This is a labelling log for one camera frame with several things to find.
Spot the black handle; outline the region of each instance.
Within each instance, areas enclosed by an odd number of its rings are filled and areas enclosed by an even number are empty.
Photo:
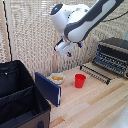
[[[38,128],[44,128],[44,122],[43,121],[38,123]]]

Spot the small object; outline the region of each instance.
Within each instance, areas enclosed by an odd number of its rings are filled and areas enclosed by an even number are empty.
[[[63,77],[58,77],[58,76],[52,76],[53,80],[63,80]]]
[[[68,52],[68,56],[69,56],[69,57],[71,57],[71,56],[72,56],[70,52]]]
[[[80,47],[80,48],[82,47],[81,43],[78,43],[78,47]]]
[[[86,76],[82,74],[76,74],[75,75],[75,87],[76,88],[82,88],[83,84],[85,82]]]
[[[38,128],[44,128],[44,122],[43,121],[38,123]]]
[[[58,85],[63,83],[65,76],[61,73],[52,73],[50,75],[50,79],[53,83]]]

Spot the black bag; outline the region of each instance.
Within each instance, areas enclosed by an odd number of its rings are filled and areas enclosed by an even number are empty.
[[[0,64],[0,128],[49,128],[51,106],[24,64]]]

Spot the black cable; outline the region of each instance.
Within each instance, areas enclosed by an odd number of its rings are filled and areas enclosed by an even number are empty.
[[[123,15],[125,15],[125,14],[127,14],[127,13],[128,13],[128,11],[127,11],[127,12],[125,12],[124,14],[122,14],[122,15],[120,15],[120,16],[118,16],[118,17],[116,17],[116,18],[109,19],[109,20],[103,20],[103,21],[101,21],[101,22],[107,22],[107,21],[111,21],[111,20],[118,19],[118,18],[122,17]]]
[[[5,20],[6,20],[6,26],[7,26],[7,33],[8,33],[8,40],[9,40],[9,48],[10,48],[10,56],[11,56],[11,61],[12,61],[12,49],[11,49],[11,44],[10,44],[10,38],[9,38],[9,30],[8,30],[8,21],[7,21],[7,16],[6,16],[6,8],[5,8],[5,2],[3,1],[4,4],[4,11],[5,11]]]

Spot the red cup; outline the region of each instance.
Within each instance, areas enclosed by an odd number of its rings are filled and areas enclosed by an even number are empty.
[[[75,87],[76,88],[82,88],[85,82],[86,76],[82,74],[76,74],[75,75]]]

